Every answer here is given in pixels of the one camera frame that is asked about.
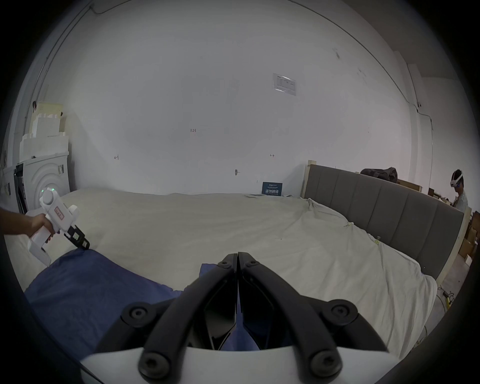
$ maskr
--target human hand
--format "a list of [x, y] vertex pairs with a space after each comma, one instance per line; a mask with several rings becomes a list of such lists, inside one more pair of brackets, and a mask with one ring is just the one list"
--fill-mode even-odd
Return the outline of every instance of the human hand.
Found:
[[32, 237], [35, 232], [37, 232], [40, 228], [46, 227], [52, 235], [55, 234], [53, 230], [52, 223], [45, 217], [43, 213], [31, 217], [29, 220], [29, 225], [25, 228], [25, 235], [28, 237]]

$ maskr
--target person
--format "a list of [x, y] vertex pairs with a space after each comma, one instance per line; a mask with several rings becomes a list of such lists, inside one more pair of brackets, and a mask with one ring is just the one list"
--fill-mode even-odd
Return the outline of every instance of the person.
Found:
[[468, 206], [467, 195], [463, 189], [463, 172], [457, 169], [453, 175], [450, 185], [455, 189], [455, 192], [458, 193], [458, 196], [455, 198], [452, 206], [458, 209], [461, 212], [465, 212]]
[[43, 213], [31, 217], [0, 208], [0, 232], [3, 235], [27, 235], [32, 237], [42, 226], [46, 227], [52, 235], [55, 234], [52, 223]]

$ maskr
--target vr headset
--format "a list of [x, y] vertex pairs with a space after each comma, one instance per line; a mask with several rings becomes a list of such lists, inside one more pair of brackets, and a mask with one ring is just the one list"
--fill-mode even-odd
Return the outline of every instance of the vr headset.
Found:
[[463, 177], [463, 172], [460, 172], [460, 176], [458, 176], [458, 178], [456, 180], [452, 180], [450, 182], [450, 186], [451, 187], [459, 187], [460, 186], [460, 179]]

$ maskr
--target blue sign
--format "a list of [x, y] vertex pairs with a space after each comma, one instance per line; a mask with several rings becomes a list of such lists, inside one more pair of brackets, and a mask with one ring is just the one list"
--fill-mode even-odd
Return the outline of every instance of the blue sign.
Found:
[[282, 183], [266, 183], [262, 185], [262, 195], [281, 196]]

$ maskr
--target white bedsheet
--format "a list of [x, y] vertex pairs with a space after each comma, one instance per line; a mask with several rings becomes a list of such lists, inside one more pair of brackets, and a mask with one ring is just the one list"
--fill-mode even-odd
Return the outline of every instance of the white bedsheet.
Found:
[[[403, 358], [419, 338], [437, 285], [417, 262], [312, 200], [243, 194], [157, 196], [85, 189], [63, 197], [80, 209], [78, 227], [118, 265], [184, 289], [202, 263], [248, 252], [300, 294], [346, 299]], [[44, 268], [25, 236], [6, 236], [22, 288]], [[46, 245], [53, 260], [73, 249], [63, 236]]]

